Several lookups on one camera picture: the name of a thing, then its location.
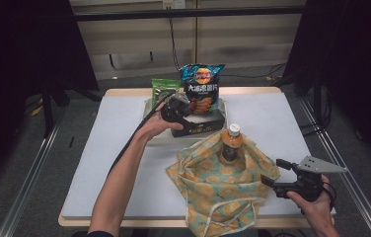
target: bottle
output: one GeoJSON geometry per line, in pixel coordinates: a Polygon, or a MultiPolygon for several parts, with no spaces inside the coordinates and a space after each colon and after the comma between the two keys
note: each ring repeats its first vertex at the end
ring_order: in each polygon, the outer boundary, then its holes
{"type": "Polygon", "coordinates": [[[229,129],[222,134],[222,149],[219,155],[220,163],[224,165],[233,165],[238,159],[238,150],[241,147],[244,138],[241,134],[240,127],[232,123],[229,129]]]}

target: green snack bag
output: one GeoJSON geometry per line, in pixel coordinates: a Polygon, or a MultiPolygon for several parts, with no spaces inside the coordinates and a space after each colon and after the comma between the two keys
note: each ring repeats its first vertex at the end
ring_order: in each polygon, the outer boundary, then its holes
{"type": "Polygon", "coordinates": [[[167,95],[178,93],[181,83],[180,80],[152,79],[152,107],[167,95]]]}

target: bottle cap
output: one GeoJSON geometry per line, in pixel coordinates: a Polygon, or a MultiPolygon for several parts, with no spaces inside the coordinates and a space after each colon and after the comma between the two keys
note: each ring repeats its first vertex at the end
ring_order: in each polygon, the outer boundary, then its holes
{"type": "Polygon", "coordinates": [[[241,128],[236,124],[232,123],[229,125],[229,135],[238,136],[240,134],[241,128]]]}

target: human arm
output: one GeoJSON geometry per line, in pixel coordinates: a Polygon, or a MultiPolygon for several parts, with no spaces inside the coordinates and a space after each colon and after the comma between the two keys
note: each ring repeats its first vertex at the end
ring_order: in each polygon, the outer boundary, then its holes
{"type": "MultiPolygon", "coordinates": [[[[323,175],[322,181],[324,188],[328,190],[329,179],[323,175]]],[[[334,228],[330,207],[331,200],[327,193],[322,192],[318,199],[312,202],[306,201],[295,192],[287,192],[287,196],[303,210],[309,225],[319,237],[339,236],[334,228]]]]}
{"type": "Polygon", "coordinates": [[[164,121],[161,119],[160,112],[156,112],[135,132],[124,154],[110,171],[97,197],[89,233],[102,230],[113,236],[118,235],[146,144],[167,128],[183,129],[183,126],[179,123],[164,121]]]}

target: black box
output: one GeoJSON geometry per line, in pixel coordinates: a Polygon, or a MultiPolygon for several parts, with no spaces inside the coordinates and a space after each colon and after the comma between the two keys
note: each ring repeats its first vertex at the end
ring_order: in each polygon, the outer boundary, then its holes
{"type": "Polygon", "coordinates": [[[202,115],[190,115],[185,118],[189,125],[183,130],[171,129],[173,137],[194,135],[208,131],[220,130],[225,123],[225,117],[219,110],[209,112],[202,115]]]}

